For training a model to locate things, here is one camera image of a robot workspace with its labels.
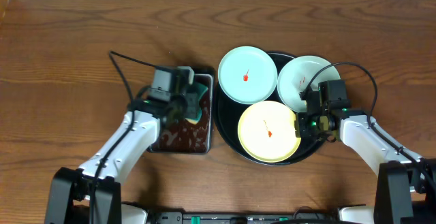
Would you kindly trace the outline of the green yellow sponge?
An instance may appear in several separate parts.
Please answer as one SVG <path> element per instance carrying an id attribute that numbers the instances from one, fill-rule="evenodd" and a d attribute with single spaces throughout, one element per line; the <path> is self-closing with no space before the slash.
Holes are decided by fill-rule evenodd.
<path id="1" fill-rule="evenodd" d="M 185 114 L 185 120 L 196 125 L 202 118 L 202 106 L 208 87 L 199 82 L 194 82 L 189 88 L 186 96 L 188 107 Z"/>

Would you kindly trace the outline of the yellow plate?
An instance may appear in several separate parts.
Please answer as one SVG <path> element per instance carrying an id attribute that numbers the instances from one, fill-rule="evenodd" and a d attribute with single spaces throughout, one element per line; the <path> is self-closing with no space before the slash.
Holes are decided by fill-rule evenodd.
<path id="1" fill-rule="evenodd" d="M 296 114 L 277 101 L 261 101 L 241 115 L 238 139 L 250 156 L 262 163 L 278 163 L 290 158 L 300 146 L 296 136 Z"/>

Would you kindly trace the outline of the light green plate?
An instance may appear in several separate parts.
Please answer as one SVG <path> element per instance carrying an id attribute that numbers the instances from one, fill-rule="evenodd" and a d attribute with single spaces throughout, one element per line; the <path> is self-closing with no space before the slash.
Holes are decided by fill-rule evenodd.
<path id="1" fill-rule="evenodd" d="M 294 112 L 306 112 L 306 102 L 300 98 L 309 81 L 330 62 L 322 57 L 301 56 L 287 63 L 279 72 L 277 92 L 280 100 Z"/>

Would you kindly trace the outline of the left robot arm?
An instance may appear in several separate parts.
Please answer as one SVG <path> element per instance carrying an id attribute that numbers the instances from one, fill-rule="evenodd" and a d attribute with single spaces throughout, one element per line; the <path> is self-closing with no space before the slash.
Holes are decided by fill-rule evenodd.
<path id="1" fill-rule="evenodd" d="M 140 89 L 102 148 L 78 169 L 54 175 L 45 223 L 146 223 L 146 210 L 121 201 L 121 185 L 167 126 L 198 117 L 204 93 L 196 84 L 180 93 Z"/>

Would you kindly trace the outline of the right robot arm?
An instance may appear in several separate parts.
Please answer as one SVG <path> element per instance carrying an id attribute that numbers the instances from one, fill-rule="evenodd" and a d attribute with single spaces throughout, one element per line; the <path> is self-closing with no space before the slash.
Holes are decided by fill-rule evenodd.
<path id="1" fill-rule="evenodd" d="M 333 136 L 355 151 L 377 177 L 372 207 L 338 210 L 338 223 L 434 223 L 435 160 L 410 151 L 367 112 L 353 109 L 344 88 L 321 86 L 300 94 L 306 111 L 296 119 L 300 138 Z"/>

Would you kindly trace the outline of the rectangular black soapy tray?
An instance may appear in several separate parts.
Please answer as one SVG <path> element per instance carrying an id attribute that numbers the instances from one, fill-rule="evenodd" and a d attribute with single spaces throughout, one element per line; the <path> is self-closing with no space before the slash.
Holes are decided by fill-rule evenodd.
<path id="1" fill-rule="evenodd" d="M 211 67 L 195 68 L 193 82 L 208 87 L 202 106 L 202 118 L 196 125 L 182 123 L 163 129 L 158 141 L 152 144 L 151 153 L 205 154 L 210 150 L 212 137 L 212 104 L 215 73 Z"/>

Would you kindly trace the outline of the light blue plate left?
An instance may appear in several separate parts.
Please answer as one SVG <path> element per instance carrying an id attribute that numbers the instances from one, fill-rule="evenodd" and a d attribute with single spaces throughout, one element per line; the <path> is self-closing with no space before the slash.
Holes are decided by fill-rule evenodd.
<path id="1" fill-rule="evenodd" d="M 253 46 L 232 49 L 221 59 L 218 81 L 233 101 L 254 104 L 264 101 L 277 87 L 278 71 L 272 58 Z"/>

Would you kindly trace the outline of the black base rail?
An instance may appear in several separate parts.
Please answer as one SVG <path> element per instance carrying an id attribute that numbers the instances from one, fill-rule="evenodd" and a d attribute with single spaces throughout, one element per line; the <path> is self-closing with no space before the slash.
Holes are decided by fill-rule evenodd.
<path id="1" fill-rule="evenodd" d="M 297 214 L 235 214 L 235 213 L 183 213 L 183 212 L 150 212 L 146 224 L 264 224 L 278 221 L 323 220 L 338 223 L 336 217 L 328 214 L 299 212 Z"/>

